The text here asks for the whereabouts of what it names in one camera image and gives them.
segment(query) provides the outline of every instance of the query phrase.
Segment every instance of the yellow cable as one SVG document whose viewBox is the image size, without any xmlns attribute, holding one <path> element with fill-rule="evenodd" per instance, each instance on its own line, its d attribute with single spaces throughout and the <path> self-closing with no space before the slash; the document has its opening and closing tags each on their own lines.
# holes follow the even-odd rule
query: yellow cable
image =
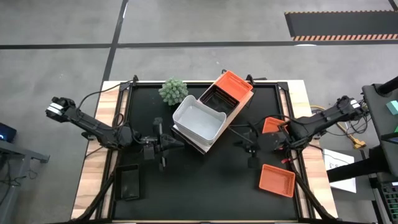
<svg viewBox="0 0 398 224">
<path fill-rule="evenodd" d="M 312 108 L 317 108 L 317 109 L 320 109 L 320 110 L 323 110 L 323 111 L 326 110 L 326 109 L 324 109 L 323 107 L 318 106 L 318 105 L 310 105 L 310 107 L 312 107 Z M 348 133 L 347 130 L 346 130 L 341 124 L 337 123 L 337 126 L 339 126 L 339 128 L 340 128 L 345 134 Z M 348 138 L 354 143 L 354 148 L 355 148 L 355 149 L 359 149 L 359 148 L 361 148 L 361 147 L 365 147 L 365 146 L 366 146 L 366 142 L 357 139 L 357 138 L 354 137 L 352 134 L 347 134 L 347 136 L 348 136 Z"/>
</svg>

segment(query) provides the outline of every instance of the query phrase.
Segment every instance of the gray floor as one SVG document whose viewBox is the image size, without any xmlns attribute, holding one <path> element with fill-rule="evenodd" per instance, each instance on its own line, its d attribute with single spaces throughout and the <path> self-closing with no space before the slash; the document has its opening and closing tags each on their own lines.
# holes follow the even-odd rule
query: gray floor
<svg viewBox="0 0 398 224">
<path fill-rule="evenodd" d="M 0 45 L 110 43 L 121 0 L 0 0 Z M 119 42 L 290 40 L 285 11 L 380 10 L 387 0 L 137 0 L 127 7 Z M 398 45 L 118 49 L 110 80 L 215 79 L 222 68 L 245 77 L 305 80 L 311 104 L 329 106 L 342 95 L 361 99 L 361 87 L 398 70 Z M 87 142 L 81 130 L 45 117 L 51 97 L 79 102 L 99 90 L 108 49 L 0 50 L 0 122 L 18 130 L 16 144 L 51 154 L 27 180 L 14 223 L 67 221 Z M 83 105 L 93 114 L 97 97 Z M 358 136 L 378 144 L 371 125 Z M 322 146 L 351 149 L 325 135 Z M 336 198 L 344 220 L 375 222 L 369 202 Z"/>
</svg>

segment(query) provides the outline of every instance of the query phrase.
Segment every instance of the succulent plant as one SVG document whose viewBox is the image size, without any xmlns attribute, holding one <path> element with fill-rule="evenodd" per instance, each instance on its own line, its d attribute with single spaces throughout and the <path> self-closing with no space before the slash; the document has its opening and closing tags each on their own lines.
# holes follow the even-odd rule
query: succulent plant
<svg viewBox="0 0 398 224">
<path fill-rule="evenodd" d="M 159 94 L 163 98 L 163 102 L 168 103 L 169 106 L 181 103 L 188 95 L 187 84 L 181 80 L 170 78 L 162 85 Z"/>
</svg>

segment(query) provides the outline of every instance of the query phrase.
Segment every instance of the black floor mat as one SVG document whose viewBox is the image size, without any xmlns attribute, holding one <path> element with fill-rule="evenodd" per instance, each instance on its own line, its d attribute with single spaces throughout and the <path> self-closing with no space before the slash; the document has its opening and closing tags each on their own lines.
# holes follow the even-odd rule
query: black floor mat
<svg viewBox="0 0 398 224">
<path fill-rule="evenodd" d="M 398 39 L 398 12 L 286 12 L 293 40 Z"/>
<path fill-rule="evenodd" d="M 173 109 L 163 103 L 158 88 L 139 87 L 131 101 L 131 123 L 143 136 L 153 133 L 152 122 L 163 117 L 164 133 L 174 122 Z M 208 86 L 190 87 L 199 98 Z M 275 86 L 254 87 L 255 94 L 234 119 L 234 124 L 259 121 L 280 114 Z M 140 162 L 125 151 L 121 165 L 140 164 L 140 198 L 119 200 L 114 205 L 116 220 L 295 220 L 294 198 L 259 190 L 260 169 L 248 169 L 248 153 L 233 145 L 240 139 L 225 131 L 205 155 L 194 148 L 171 151 L 167 168 L 159 171 L 157 161 Z M 283 154 L 261 151 L 261 164 L 286 169 Z"/>
</svg>

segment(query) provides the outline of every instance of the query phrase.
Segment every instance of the orange plastic basket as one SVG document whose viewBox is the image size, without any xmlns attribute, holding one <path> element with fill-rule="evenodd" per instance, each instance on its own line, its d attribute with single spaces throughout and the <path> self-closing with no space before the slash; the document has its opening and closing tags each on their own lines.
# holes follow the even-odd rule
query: orange plastic basket
<svg viewBox="0 0 398 224">
<path fill-rule="evenodd" d="M 253 89 L 252 85 L 248 84 L 231 71 L 225 72 L 215 84 L 239 102 Z"/>
<path fill-rule="evenodd" d="M 275 194 L 293 197 L 294 180 L 295 174 L 293 172 L 264 164 L 262 165 L 259 187 Z"/>
<path fill-rule="evenodd" d="M 268 117 L 264 121 L 264 127 L 262 127 L 262 133 L 264 134 L 264 133 L 277 132 L 277 131 L 279 131 L 278 126 L 284 122 L 285 121 L 282 121 L 282 120 L 279 120 L 276 118 Z"/>
</svg>

